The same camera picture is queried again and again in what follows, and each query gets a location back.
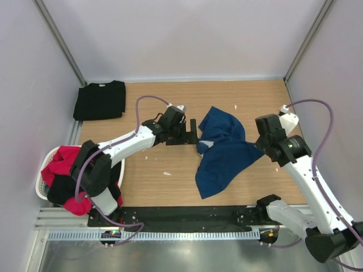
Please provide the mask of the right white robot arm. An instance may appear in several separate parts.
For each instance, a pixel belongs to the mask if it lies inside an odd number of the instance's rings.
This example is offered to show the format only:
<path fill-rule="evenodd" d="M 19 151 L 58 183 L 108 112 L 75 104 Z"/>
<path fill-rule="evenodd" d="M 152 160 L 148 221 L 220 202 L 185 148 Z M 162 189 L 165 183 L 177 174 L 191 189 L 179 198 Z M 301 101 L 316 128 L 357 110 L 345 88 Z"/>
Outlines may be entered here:
<path fill-rule="evenodd" d="M 256 118 L 259 137 L 255 144 L 295 181 L 312 216 L 290 207 L 276 195 L 258 200 L 260 207 L 255 215 L 262 224 L 276 221 L 288 227 L 305 242 L 318 262 L 325 263 L 358 246 L 362 223 L 356 222 L 342 207 L 313 166 L 314 157 L 305 140 L 290 135 L 298 121 L 291 112 Z"/>

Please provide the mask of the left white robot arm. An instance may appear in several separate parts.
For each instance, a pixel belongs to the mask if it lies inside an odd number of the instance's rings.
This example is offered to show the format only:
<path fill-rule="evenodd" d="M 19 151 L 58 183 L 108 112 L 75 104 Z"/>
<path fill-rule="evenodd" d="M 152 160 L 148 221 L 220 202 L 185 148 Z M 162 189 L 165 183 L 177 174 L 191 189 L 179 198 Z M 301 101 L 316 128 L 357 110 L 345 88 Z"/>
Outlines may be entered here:
<path fill-rule="evenodd" d="M 83 145 L 70 169 L 70 176 L 80 186 L 93 206 L 100 210 L 100 219 L 107 226 L 120 220 L 119 206 L 109 189 L 111 169 L 125 158 L 160 143 L 195 145 L 198 143 L 196 120 L 186 129 L 185 106 L 169 105 L 156 119 L 138 123 L 136 130 L 113 140 Z"/>

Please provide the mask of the blue printed t-shirt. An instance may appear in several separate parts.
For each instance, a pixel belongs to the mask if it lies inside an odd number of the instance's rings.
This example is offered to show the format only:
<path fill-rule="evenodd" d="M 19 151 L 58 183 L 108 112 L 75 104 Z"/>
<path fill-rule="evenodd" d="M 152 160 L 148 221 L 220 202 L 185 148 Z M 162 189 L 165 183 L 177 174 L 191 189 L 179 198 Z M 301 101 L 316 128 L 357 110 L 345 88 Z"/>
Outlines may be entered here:
<path fill-rule="evenodd" d="M 201 162 L 195 181 L 201 198 L 206 199 L 225 190 L 264 153 L 246 141 L 245 129 L 236 117 L 216 107 L 210 108 L 199 129 L 202 134 L 196 151 Z"/>

